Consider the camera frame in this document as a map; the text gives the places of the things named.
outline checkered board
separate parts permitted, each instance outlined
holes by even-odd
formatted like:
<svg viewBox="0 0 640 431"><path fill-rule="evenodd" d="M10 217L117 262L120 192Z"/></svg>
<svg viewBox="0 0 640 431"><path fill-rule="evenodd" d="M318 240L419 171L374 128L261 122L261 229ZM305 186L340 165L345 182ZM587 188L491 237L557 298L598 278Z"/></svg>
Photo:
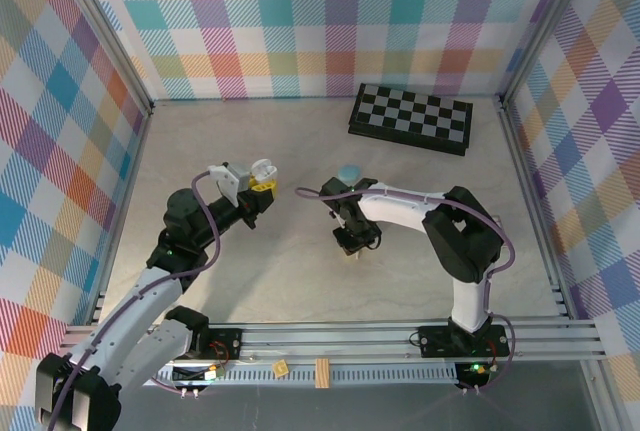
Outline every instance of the checkered board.
<svg viewBox="0 0 640 431"><path fill-rule="evenodd" d="M464 156L473 105L362 84L349 133Z"/></svg>

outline small wooden block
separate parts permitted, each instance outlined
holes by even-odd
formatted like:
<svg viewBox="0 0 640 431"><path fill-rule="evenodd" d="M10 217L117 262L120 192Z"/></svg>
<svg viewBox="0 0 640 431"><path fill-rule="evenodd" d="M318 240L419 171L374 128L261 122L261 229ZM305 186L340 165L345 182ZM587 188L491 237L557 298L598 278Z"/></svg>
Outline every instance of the small wooden block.
<svg viewBox="0 0 640 431"><path fill-rule="evenodd" d="M329 360L327 358L316 359L316 388L329 387Z"/></svg>
<svg viewBox="0 0 640 431"><path fill-rule="evenodd" d="M287 366L287 362L284 359L273 363L272 369L273 374L276 375L276 378L281 378L289 374L289 367Z"/></svg>

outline plaid wallpaper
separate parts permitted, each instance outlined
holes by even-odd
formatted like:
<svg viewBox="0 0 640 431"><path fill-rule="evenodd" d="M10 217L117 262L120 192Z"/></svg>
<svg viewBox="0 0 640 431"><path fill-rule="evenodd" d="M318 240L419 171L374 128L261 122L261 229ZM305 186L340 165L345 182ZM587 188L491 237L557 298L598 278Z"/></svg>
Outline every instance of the plaid wallpaper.
<svg viewBox="0 0 640 431"><path fill-rule="evenodd" d="M100 1L150 92L191 99L494 94L541 0Z"/></svg>
<svg viewBox="0 0 640 431"><path fill-rule="evenodd" d="M640 429L640 0L572 0L515 117L563 274Z"/></svg>
<svg viewBox="0 0 640 431"><path fill-rule="evenodd" d="M74 0L0 0L0 430L87 307L143 112Z"/></svg>

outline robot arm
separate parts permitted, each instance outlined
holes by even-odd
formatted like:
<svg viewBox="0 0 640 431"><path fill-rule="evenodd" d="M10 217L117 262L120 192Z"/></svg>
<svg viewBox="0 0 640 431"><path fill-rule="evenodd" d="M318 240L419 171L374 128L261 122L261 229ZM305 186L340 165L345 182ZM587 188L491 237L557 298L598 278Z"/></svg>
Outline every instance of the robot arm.
<svg viewBox="0 0 640 431"><path fill-rule="evenodd" d="M461 187L455 187L449 193L411 192L409 199L398 196L406 191L375 180L365 178L350 188L332 178L324 184L320 195L333 196L364 189L378 194L325 201L340 218L342 226L333 232L338 244L348 255L365 247L375 249L373 246L377 247L382 234L376 224L380 221L425 233L443 268L453 278L452 334L457 334L460 347L469 349L491 324L485 303L486 275L500 257L503 242L495 231L474 216L446 204L434 204L428 198L459 202L491 219L489 214L468 190ZM424 199L420 202L415 196ZM464 227L458 229L457 223L463 223Z"/></svg>
<svg viewBox="0 0 640 431"><path fill-rule="evenodd" d="M207 206L219 234L240 220L255 228L258 215L275 197L277 170L271 162L258 161L250 171L225 163L210 167L209 175L223 195ZM110 430L120 415L122 396L135 391L168 361L181 355L211 354L208 318L187 308L173 309L147 334L154 320L195 280L197 272L185 272L204 265L205 249L215 239L191 189L171 195L163 220L165 229L158 244L127 296L68 355L50 353L39 364L35 406L42 424L52 427L52 412L62 400L54 429ZM96 336L101 336L97 343ZM63 396L61 390L68 382L70 391Z"/></svg>

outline chessboard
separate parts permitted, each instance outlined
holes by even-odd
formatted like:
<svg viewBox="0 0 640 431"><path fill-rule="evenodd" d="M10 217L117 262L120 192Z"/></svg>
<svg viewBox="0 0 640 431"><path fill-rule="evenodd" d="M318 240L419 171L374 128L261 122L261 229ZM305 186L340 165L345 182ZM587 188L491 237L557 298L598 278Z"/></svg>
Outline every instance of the chessboard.
<svg viewBox="0 0 640 431"><path fill-rule="evenodd" d="M362 84L349 133L464 156L472 109L451 98Z"/></svg>

